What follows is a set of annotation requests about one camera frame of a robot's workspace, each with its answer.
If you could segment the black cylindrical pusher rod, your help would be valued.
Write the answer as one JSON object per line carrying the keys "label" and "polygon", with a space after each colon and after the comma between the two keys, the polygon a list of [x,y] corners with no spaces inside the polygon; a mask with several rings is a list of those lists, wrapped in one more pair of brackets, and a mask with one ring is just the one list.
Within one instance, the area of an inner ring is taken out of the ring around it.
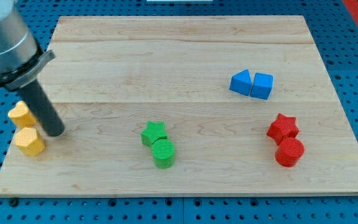
{"label": "black cylindrical pusher rod", "polygon": [[49,136],[59,136],[65,126],[37,80],[17,90]]}

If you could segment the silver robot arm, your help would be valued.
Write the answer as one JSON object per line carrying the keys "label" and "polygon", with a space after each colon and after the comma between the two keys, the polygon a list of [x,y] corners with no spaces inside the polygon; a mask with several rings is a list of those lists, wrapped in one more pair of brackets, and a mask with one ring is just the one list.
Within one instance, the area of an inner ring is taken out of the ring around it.
{"label": "silver robot arm", "polygon": [[55,58],[35,39],[15,1],[0,0],[0,88],[16,91],[49,136],[59,136],[65,125],[52,106],[37,75]]}

